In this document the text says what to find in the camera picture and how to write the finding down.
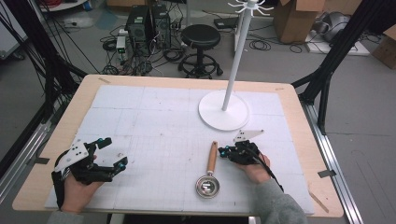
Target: round white base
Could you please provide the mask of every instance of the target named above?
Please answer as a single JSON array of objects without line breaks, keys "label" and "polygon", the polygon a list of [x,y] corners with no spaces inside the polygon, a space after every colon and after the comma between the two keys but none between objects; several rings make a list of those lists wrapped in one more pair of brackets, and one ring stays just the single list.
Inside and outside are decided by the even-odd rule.
[{"label": "round white base", "polygon": [[248,105],[238,96],[230,96],[226,111],[221,108],[226,91],[212,91],[199,103],[199,114],[206,124],[222,130],[234,131],[248,123]]}]

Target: wooden handle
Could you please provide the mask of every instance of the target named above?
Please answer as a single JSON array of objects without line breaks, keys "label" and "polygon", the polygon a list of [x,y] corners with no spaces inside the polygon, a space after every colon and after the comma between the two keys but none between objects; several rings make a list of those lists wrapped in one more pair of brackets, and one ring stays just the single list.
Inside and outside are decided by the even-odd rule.
[{"label": "wooden handle", "polygon": [[218,142],[213,141],[210,148],[209,162],[207,163],[207,173],[212,175],[215,172],[216,157],[218,155]]}]

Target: person's right hand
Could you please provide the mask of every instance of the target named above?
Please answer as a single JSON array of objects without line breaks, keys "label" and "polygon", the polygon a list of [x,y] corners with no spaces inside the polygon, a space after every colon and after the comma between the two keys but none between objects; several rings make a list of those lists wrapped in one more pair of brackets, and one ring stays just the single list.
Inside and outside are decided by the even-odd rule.
[{"label": "person's right hand", "polygon": [[[265,161],[268,167],[270,167],[270,159],[267,156],[260,154],[260,158]],[[269,179],[271,176],[267,173],[267,171],[262,167],[261,164],[252,164],[252,165],[241,165],[236,164],[240,169],[244,170],[247,176],[256,184],[263,183]]]}]

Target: person's left hand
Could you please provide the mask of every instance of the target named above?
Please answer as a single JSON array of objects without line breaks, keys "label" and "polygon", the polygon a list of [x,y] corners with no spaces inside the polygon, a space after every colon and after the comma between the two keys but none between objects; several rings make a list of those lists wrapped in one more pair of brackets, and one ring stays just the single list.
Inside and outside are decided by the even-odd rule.
[{"label": "person's left hand", "polygon": [[64,181],[64,204],[61,210],[67,213],[81,213],[103,184],[104,182],[92,182],[90,185],[84,185],[70,173]]}]

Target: hand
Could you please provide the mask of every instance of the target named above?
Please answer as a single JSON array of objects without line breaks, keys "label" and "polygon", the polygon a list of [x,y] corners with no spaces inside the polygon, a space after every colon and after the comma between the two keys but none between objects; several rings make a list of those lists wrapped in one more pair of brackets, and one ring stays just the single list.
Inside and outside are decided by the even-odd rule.
[{"label": "hand", "polygon": [[[260,158],[265,161],[268,167],[270,167],[270,159],[267,156],[260,154]],[[236,164],[240,169],[244,170],[247,176],[256,184],[263,183],[269,179],[271,176],[267,173],[267,171],[262,167],[261,164],[252,164],[252,165],[241,165]]]},{"label": "hand", "polygon": [[79,214],[91,201],[93,194],[103,185],[103,182],[92,182],[84,185],[78,182],[70,173],[64,181],[64,204],[61,210],[67,213]]}]

